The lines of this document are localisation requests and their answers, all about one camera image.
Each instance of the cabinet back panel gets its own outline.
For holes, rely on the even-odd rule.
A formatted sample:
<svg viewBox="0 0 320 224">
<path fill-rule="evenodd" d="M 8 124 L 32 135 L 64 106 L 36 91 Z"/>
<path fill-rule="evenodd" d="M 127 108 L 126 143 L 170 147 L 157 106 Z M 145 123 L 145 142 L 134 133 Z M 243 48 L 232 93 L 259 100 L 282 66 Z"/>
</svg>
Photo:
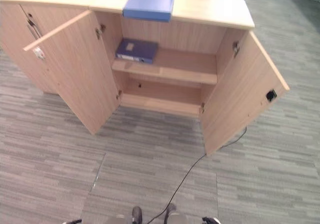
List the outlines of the cabinet back panel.
<svg viewBox="0 0 320 224">
<path fill-rule="evenodd" d="M 121 18 L 123 36 L 158 42 L 162 48 L 215 54 L 226 28 L 171 20 L 170 22 Z"/>
<path fill-rule="evenodd" d="M 158 82 L 158 83 L 162 83 L 162 84 L 171 84 L 171 85 L 190 87 L 190 88 L 201 88 L 200 83 L 180 81 L 180 80 L 176 80 L 176 79 L 152 77 L 152 76 L 148 76 L 148 75 L 135 74 L 135 73 L 130 73 L 129 77 L 131 79 L 140 79 L 140 80 L 144 80 L 144 81 Z"/>
</svg>

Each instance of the blue binder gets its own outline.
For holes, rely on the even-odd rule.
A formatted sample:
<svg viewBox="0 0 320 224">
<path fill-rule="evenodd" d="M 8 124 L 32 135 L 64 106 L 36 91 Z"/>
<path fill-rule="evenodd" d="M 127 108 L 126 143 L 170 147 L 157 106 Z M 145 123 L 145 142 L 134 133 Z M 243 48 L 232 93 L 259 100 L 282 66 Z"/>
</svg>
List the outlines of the blue binder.
<svg viewBox="0 0 320 224">
<path fill-rule="evenodd" d="M 124 38 L 115 52 L 116 57 L 132 61 L 152 63 L 158 44 L 155 42 Z"/>
<path fill-rule="evenodd" d="M 174 0 L 128 0 L 122 13 L 124 17 L 167 21 L 171 19 Z"/>
</svg>

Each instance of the grey carpet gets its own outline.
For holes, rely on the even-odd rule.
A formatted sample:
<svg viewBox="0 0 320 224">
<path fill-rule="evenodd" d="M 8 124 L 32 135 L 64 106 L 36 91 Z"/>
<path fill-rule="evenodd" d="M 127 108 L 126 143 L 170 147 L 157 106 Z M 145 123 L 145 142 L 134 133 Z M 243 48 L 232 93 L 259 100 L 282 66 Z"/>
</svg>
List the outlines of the grey carpet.
<svg viewBox="0 0 320 224">
<path fill-rule="evenodd" d="M 247 3 L 291 90 L 238 143 L 204 158 L 174 202 L 190 224 L 202 216 L 320 223 L 320 3 Z M 197 120 L 157 112 L 121 107 L 91 136 L 58 96 L 43 95 L 0 54 L 2 224 L 101 224 L 134 205 L 147 221 L 202 153 Z"/>
</svg>

